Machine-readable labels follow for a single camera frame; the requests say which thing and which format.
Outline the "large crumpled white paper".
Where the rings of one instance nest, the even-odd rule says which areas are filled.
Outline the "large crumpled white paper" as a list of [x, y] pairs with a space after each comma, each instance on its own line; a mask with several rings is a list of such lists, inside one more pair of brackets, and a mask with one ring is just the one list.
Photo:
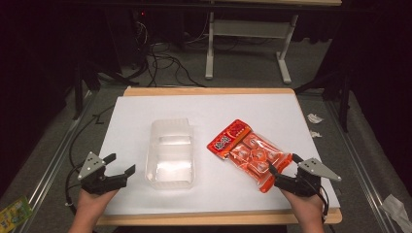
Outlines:
[[409, 219], [404, 204], [401, 201], [390, 194], [383, 201], [380, 208], [398, 224], [403, 233], [412, 233], [412, 221]]

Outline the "black metal stand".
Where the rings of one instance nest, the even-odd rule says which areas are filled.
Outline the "black metal stand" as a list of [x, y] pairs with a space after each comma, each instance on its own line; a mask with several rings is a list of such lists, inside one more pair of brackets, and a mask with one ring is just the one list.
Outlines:
[[79, 61], [75, 68], [74, 78], [74, 92], [75, 92], [75, 115], [74, 119], [79, 119], [81, 113], [84, 111], [84, 97], [83, 97], [83, 83], [86, 84], [89, 90], [98, 91], [100, 89], [100, 82], [98, 76], [100, 73], [108, 76], [112, 80], [123, 83], [126, 85], [136, 86], [139, 83], [134, 82], [133, 79], [137, 78], [147, 70], [147, 66], [144, 65], [137, 72], [132, 73], [130, 76], [124, 77], [121, 74], [111, 71], [95, 62], [85, 60]]
[[329, 74], [319, 76], [309, 83], [305, 83], [293, 91], [295, 94], [300, 94], [311, 88], [322, 87], [324, 92], [322, 97], [324, 100], [332, 101], [335, 99], [340, 100], [338, 122], [341, 128], [347, 132], [347, 116], [349, 106], [349, 94], [350, 94], [351, 76], [348, 72], [334, 71]]

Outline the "white metal desk frame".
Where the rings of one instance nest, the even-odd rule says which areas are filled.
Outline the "white metal desk frame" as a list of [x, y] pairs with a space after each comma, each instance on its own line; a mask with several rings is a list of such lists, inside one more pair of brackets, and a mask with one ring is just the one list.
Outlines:
[[298, 15], [293, 15], [288, 22], [215, 19], [215, 15], [210, 13], [205, 79], [212, 80], [214, 77], [214, 38], [216, 36], [282, 39], [284, 44], [282, 49], [276, 52], [276, 61], [283, 83], [290, 84], [292, 78], [286, 63], [286, 55], [297, 20]]

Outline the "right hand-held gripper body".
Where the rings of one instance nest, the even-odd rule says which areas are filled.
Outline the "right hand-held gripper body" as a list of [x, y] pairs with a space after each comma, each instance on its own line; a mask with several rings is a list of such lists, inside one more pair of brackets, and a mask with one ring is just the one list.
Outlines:
[[274, 185], [299, 197], [312, 197], [321, 192], [321, 178], [340, 182], [341, 177], [330, 170], [317, 158], [303, 160], [297, 164], [294, 177], [283, 175], [278, 170]]

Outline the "green printed packet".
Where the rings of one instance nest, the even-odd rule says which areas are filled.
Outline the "green printed packet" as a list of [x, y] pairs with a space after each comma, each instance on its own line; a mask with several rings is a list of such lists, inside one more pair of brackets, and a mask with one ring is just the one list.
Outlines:
[[0, 212], [0, 233], [10, 233], [26, 222], [33, 214], [26, 196], [20, 196], [15, 202]]

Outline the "person's right hand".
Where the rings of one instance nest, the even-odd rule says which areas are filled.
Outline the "person's right hand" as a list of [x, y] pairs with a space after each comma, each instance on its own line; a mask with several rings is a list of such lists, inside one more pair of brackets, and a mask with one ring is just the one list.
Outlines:
[[301, 226], [322, 223], [323, 202], [318, 196], [299, 197], [284, 189], [281, 192], [290, 202], [292, 212]]

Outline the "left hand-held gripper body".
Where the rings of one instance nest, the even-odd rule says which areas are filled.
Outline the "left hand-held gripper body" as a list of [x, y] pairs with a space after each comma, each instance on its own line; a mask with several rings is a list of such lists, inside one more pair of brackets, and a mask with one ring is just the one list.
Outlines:
[[112, 177], [105, 175], [108, 164], [103, 161], [104, 158], [90, 152], [78, 175], [82, 189], [90, 194], [102, 195], [126, 187], [127, 176], [124, 173]]

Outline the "orange snack packet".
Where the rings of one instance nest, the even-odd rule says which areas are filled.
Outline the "orange snack packet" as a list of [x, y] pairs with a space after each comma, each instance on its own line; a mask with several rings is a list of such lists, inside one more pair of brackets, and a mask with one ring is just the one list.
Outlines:
[[282, 173], [292, 162], [292, 154], [284, 152], [256, 133], [246, 122], [236, 119], [220, 132], [207, 149], [221, 159], [230, 160], [237, 168], [257, 181], [265, 193], [275, 184], [270, 166]]

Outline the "clear plastic container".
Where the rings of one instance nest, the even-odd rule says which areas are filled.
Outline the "clear plastic container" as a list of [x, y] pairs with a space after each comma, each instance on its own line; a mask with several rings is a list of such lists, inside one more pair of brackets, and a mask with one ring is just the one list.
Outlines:
[[186, 118], [158, 119], [152, 123], [145, 176], [156, 189], [191, 188], [193, 136]]

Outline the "white table mat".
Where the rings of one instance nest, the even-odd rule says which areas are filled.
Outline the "white table mat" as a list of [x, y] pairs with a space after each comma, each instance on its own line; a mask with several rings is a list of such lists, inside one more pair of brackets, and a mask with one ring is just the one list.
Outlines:
[[[193, 128], [195, 178], [191, 188], [155, 189], [145, 177], [151, 125], [157, 119], [185, 118]], [[292, 94], [135, 96], [118, 99], [100, 154], [114, 153], [107, 174], [135, 166], [126, 187], [106, 209], [109, 216], [283, 211], [290, 204], [277, 188], [262, 193], [256, 181], [231, 162], [208, 151], [208, 144], [234, 120], [280, 149], [307, 159], [318, 151], [304, 114]]]

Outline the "person's left hand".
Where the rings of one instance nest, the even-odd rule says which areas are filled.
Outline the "person's left hand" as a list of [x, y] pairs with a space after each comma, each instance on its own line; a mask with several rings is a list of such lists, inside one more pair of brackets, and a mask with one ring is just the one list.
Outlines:
[[94, 226], [117, 193], [116, 190], [113, 190], [102, 195], [96, 195], [82, 189], [79, 193], [75, 216], [76, 222], [82, 225]]

